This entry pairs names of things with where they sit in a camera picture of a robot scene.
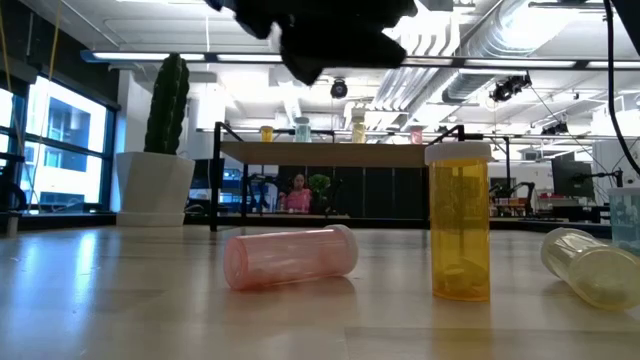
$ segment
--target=person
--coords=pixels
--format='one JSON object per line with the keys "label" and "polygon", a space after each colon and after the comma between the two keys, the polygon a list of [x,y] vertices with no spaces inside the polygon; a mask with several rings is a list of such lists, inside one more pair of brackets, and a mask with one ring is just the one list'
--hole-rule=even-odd
{"label": "person", "polygon": [[293,190],[289,195],[280,193],[280,202],[284,210],[297,213],[309,213],[309,203],[311,202],[311,190],[304,187],[304,175],[298,174],[293,179]]}

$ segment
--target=white planter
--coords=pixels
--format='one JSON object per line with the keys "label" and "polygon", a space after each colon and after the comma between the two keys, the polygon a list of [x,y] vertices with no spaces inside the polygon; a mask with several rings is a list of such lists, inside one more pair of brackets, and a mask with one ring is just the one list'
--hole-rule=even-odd
{"label": "white planter", "polygon": [[116,154],[118,226],[182,226],[194,166],[176,155]]}

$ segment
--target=desk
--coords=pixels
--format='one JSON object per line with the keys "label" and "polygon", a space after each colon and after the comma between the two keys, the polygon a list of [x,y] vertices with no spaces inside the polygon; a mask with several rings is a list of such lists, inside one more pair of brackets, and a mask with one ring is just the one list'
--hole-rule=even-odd
{"label": "desk", "polygon": [[428,232],[355,230],[346,278],[231,292],[232,236],[93,228],[0,241],[0,358],[637,360],[640,308],[605,312],[540,262],[544,234],[491,231],[491,303],[434,298]]}
{"label": "desk", "polygon": [[[222,141],[222,129],[237,141]],[[305,165],[337,167],[384,167],[417,168],[421,170],[421,182],[416,196],[422,199],[424,227],[428,227],[429,200],[427,189],[427,167],[424,163],[426,145],[387,145],[387,144],[336,144],[336,143],[264,143],[246,142],[224,123],[216,123],[214,129],[213,171],[218,174],[221,154],[225,154],[243,163],[241,219],[247,219],[247,185],[249,165]],[[217,192],[221,179],[214,176],[211,189]],[[218,215],[218,197],[212,197],[209,209],[209,227],[216,231],[222,225]]]}
{"label": "desk", "polygon": [[422,168],[426,145],[223,142],[245,164]]}

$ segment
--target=yellow pill bottle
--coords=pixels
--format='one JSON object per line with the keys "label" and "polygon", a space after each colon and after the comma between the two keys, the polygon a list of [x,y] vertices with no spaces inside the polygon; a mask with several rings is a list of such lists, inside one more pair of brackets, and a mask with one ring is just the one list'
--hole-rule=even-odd
{"label": "yellow pill bottle", "polygon": [[429,167],[433,294],[489,301],[489,179],[491,147],[442,143],[425,149]]}

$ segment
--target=fluorescent light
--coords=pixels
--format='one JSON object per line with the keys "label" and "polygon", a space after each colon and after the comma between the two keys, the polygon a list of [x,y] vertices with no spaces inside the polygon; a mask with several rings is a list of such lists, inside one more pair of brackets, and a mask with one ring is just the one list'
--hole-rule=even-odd
{"label": "fluorescent light", "polygon": [[465,66],[493,66],[499,68],[572,68],[575,61],[570,60],[529,60],[529,59],[469,59],[465,61]]}
{"label": "fluorescent light", "polygon": [[460,74],[525,76],[527,75],[527,72],[524,70],[460,69]]}
{"label": "fluorescent light", "polygon": [[402,65],[449,66],[452,61],[452,59],[447,58],[407,56]]}
{"label": "fluorescent light", "polygon": [[[95,52],[93,56],[99,60],[162,61],[169,53]],[[180,57],[186,61],[204,61],[204,54],[180,54]]]}
{"label": "fluorescent light", "polygon": [[282,57],[277,54],[219,54],[218,61],[281,63]]}
{"label": "fluorescent light", "polygon": [[260,129],[231,129],[236,134],[258,134],[260,133]]}
{"label": "fluorescent light", "polygon": [[151,4],[178,4],[178,5],[189,5],[189,4],[204,4],[204,0],[116,0],[117,2],[139,2],[139,3],[151,3]]}
{"label": "fluorescent light", "polygon": [[[614,61],[616,69],[640,69],[640,61]],[[587,65],[590,69],[606,69],[609,64],[606,61],[591,61]]]}

